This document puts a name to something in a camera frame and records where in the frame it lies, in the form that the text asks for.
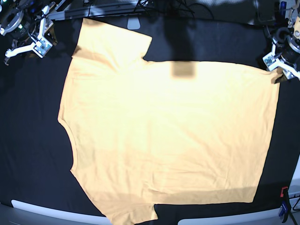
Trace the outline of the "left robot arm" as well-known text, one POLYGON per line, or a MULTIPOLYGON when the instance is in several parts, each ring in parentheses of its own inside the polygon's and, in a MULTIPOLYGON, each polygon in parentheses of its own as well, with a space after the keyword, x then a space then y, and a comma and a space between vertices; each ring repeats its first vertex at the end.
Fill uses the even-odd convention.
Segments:
POLYGON ((271 35, 271 52, 263 57, 263 62, 269 71, 276 70, 281 76, 273 83, 281 83, 293 78, 300 78, 300 16, 293 18, 294 11, 298 11, 300 2, 287 9, 279 6, 281 18, 288 11, 288 17, 271 35))

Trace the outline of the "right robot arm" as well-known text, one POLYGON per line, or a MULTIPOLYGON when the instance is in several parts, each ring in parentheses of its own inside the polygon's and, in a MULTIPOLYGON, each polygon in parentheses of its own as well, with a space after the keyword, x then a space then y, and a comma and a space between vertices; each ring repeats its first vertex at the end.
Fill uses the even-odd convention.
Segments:
POLYGON ((0 2, 0 34, 12 39, 5 52, 4 63, 12 57, 33 52, 43 58, 57 44, 54 23, 49 14, 56 7, 54 1, 2 0, 0 2))

